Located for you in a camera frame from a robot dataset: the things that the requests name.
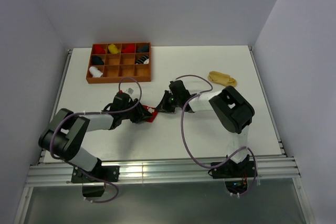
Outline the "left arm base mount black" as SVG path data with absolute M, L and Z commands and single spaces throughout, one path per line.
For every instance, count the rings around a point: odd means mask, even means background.
M 72 171 L 71 183 L 82 184 L 82 195 L 85 200 L 94 203 L 104 203 L 114 200 L 119 194 L 119 188 L 114 183 L 119 180 L 120 166 L 102 166 L 95 172 L 86 172 L 75 167 Z M 116 191 L 109 199 L 99 199 L 106 192 L 107 186 Z

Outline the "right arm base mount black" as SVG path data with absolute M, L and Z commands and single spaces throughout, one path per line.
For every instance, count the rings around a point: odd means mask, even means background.
M 248 190 L 248 179 L 257 179 L 257 170 L 253 161 L 243 161 L 236 164 L 233 161 L 228 161 L 226 164 L 207 172 L 212 179 L 235 179 L 225 182 L 226 189 L 235 195 L 243 194 Z

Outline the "red santa sock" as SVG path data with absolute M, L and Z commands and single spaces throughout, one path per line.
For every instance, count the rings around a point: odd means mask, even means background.
M 156 111 L 155 108 L 147 106 L 147 105 L 143 105 L 143 108 L 145 109 L 145 112 L 143 113 L 144 120 L 146 122 L 152 123 L 155 120 L 158 114 L 158 111 Z

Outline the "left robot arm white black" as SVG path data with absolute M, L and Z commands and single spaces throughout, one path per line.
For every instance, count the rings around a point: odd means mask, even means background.
M 38 145 L 83 170 L 91 182 L 98 181 L 105 173 L 102 161 L 91 155 L 81 145 L 85 134 L 98 130 L 114 130 L 123 120 L 142 123 L 153 116 L 138 99 L 122 91 L 117 92 L 113 102 L 100 112 L 75 113 L 61 109 L 41 134 Z

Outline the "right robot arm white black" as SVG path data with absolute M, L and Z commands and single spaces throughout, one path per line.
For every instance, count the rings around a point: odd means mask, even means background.
M 155 108 L 157 112 L 174 113 L 176 108 L 182 109 L 180 119 L 181 136 L 184 147 L 190 158 L 199 166 L 215 169 L 227 164 L 228 173 L 234 177 L 245 171 L 245 164 L 253 156 L 247 147 L 249 126 L 252 123 L 255 110 L 252 105 L 232 86 L 220 91 L 212 89 L 191 94 L 182 80 L 171 81 L 169 89 Z M 221 125 L 230 134 L 228 155 L 226 159 L 214 166 L 200 163 L 191 153 L 184 134 L 184 114 L 199 111 L 213 111 Z

